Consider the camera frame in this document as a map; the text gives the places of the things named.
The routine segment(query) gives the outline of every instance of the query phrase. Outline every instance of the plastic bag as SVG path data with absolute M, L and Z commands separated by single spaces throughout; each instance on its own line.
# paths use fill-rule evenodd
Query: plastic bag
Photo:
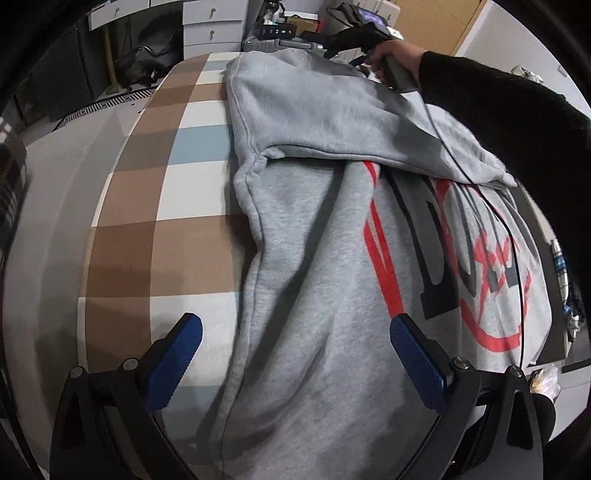
M 536 370 L 530 378 L 530 392 L 545 395 L 552 402 L 556 402 L 560 394 L 558 373 L 558 367 L 554 364 Z

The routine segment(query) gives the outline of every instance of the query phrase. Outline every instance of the checkered bedsheet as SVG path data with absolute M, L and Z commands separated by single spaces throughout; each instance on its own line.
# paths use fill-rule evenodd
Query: checkered bedsheet
M 79 297 L 79 360 L 90 372 L 142 356 L 184 312 L 201 317 L 203 343 L 163 411 L 192 464 L 209 463 L 202 420 L 226 375 L 245 257 L 255 252 L 231 183 L 222 80 L 237 55 L 186 60 L 154 93 L 105 183 Z

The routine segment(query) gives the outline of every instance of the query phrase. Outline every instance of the electronic display screen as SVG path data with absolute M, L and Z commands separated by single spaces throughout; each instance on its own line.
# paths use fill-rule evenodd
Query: electronic display screen
M 363 21 L 366 23 L 374 22 L 378 25 L 382 25 L 383 27 L 386 26 L 384 19 L 380 17 L 378 14 L 370 12 L 369 10 L 365 10 L 364 8 L 358 8 L 357 12 L 359 13 L 359 16 L 363 19 Z

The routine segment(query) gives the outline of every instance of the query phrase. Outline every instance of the wooden door frame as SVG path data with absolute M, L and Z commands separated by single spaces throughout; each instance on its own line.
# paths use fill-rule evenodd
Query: wooden door frame
M 460 47 L 464 43 L 466 37 L 468 36 L 468 34 L 470 33 L 470 30 L 474 26 L 474 23 L 476 22 L 476 19 L 478 19 L 478 16 L 480 16 L 480 12 L 482 12 L 482 9 L 484 8 L 484 6 L 486 5 L 487 2 L 488 2 L 488 0 L 482 0 L 480 2 L 480 4 L 478 5 L 478 8 L 474 12 L 474 15 L 472 15 L 472 18 L 468 22 L 468 25 L 466 26 L 464 33 L 462 34 L 460 39 L 457 41 L 456 46 L 453 47 L 453 50 L 450 53 L 451 56 L 454 56 L 457 53 L 457 51 L 460 50 Z

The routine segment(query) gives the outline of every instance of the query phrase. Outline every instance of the screw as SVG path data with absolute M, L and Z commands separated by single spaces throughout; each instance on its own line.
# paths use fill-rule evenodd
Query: screw
M 70 370 L 70 377 L 71 378 L 78 378 L 83 373 L 84 373 L 84 370 L 82 370 L 82 367 L 74 367 L 72 370 Z
M 470 362 L 462 356 L 455 357 L 453 359 L 453 364 L 462 370 L 468 370 L 470 368 Z
M 523 377 L 523 372 L 519 368 L 517 368 L 515 365 L 511 365 L 509 367 L 509 372 L 511 372 L 511 375 L 513 375 L 514 377 L 517 377 L 517 378 Z
M 128 358 L 123 362 L 123 370 L 131 371 L 138 368 L 139 362 L 137 358 Z

